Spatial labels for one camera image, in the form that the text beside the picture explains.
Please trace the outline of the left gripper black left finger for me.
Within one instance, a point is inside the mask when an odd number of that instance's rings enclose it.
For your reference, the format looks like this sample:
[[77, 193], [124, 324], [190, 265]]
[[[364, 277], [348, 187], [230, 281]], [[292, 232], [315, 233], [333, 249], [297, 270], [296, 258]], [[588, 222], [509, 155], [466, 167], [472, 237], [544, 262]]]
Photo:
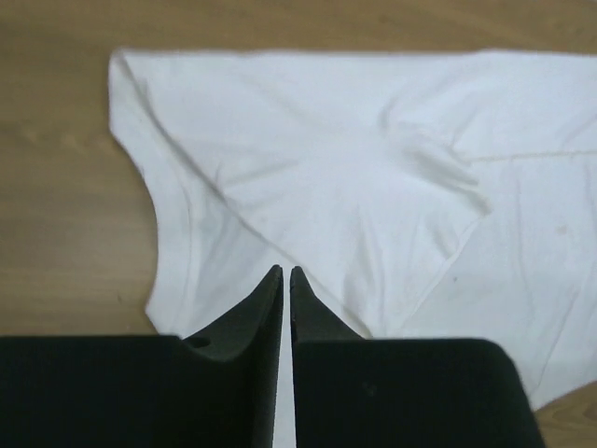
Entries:
[[1, 340], [5, 447], [269, 447], [283, 320], [272, 267], [187, 338]]

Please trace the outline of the white t shirt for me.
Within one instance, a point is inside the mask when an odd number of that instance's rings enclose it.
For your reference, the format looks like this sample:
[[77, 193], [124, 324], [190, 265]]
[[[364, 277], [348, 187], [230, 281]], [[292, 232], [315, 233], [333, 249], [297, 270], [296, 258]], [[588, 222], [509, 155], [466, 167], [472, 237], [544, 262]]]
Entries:
[[300, 447], [294, 268], [363, 338], [498, 344], [537, 424], [595, 384], [594, 56], [117, 49], [107, 88], [154, 208], [154, 329], [187, 338], [282, 269], [269, 447]]

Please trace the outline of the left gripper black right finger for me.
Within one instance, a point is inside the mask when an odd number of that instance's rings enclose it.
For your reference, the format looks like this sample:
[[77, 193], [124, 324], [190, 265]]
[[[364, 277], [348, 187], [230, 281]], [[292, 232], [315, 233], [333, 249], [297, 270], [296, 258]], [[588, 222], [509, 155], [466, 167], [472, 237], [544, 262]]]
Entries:
[[544, 440], [504, 349], [483, 339], [359, 336], [290, 276], [300, 447], [516, 448]]

